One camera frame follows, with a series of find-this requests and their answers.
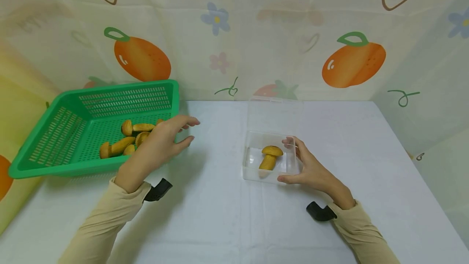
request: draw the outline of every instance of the pink flower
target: pink flower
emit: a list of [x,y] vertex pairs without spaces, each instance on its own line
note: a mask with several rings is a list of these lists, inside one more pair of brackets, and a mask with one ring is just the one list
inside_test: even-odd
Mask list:
[[226,61],[226,54],[225,52],[220,53],[219,56],[210,55],[210,68],[213,70],[220,70],[223,74],[226,73],[226,68],[230,65],[228,61]]

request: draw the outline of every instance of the green plastic basket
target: green plastic basket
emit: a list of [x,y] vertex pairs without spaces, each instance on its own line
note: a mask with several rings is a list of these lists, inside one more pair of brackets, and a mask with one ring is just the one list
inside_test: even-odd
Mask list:
[[9,175],[28,178],[114,171],[128,157],[99,159],[99,147],[124,137],[124,120],[155,124],[178,112],[179,85],[171,79],[64,92],[31,131]]

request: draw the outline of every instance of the beige sleeve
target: beige sleeve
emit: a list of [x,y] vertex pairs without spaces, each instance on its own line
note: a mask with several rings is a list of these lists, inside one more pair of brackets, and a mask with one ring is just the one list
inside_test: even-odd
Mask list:
[[329,207],[337,215],[333,223],[361,264],[399,264],[360,202],[357,201],[357,205],[349,210],[342,210],[334,203],[329,204]]
[[78,229],[59,263],[104,264],[111,255],[117,233],[143,205],[151,184],[143,183],[134,193],[114,184],[114,178],[96,208]]

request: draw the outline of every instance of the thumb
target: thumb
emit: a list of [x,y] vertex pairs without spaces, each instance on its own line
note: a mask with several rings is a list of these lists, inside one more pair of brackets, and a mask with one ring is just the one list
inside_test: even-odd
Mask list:
[[303,176],[301,174],[297,175],[280,175],[277,177],[277,180],[281,183],[286,184],[301,184],[303,183]]
[[176,143],[175,144],[176,153],[179,154],[184,149],[189,147],[189,145],[192,143],[194,138],[195,138],[194,136],[189,136],[189,137],[185,138],[184,140],[180,141],[179,143]]

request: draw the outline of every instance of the wooden mushroom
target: wooden mushroom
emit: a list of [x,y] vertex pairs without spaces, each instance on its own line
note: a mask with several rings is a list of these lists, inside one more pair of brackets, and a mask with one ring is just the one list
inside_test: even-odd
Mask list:
[[135,142],[134,137],[125,137],[120,141],[110,145],[109,142],[104,142],[101,147],[99,147],[99,158],[106,159],[109,157],[114,157],[122,154],[127,146]]
[[132,121],[127,119],[121,125],[121,132],[124,134],[124,136],[131,137],[134,132],[149,132],[152,131],[154,127],[155,126],[152,124],[132,125]]
[[99,158],[106,159],[111,156],[111,145],[109,142],[104,142],[101,147],[99,147]]
[[135,145],[130,144],[124,149],[124,155],[132,155],[135,152]]
[[275,161],[278,156],[283,155],[283,151],[276,146],[267,146],[262,149],[262,153],[265,154],[264,159],[259,166],[259,169],[272,170],[275,167]]
[[140,147],[140,145],[145,141],[145,139],[148,137],[149,132],[140,132],[135,139],[135,146]]

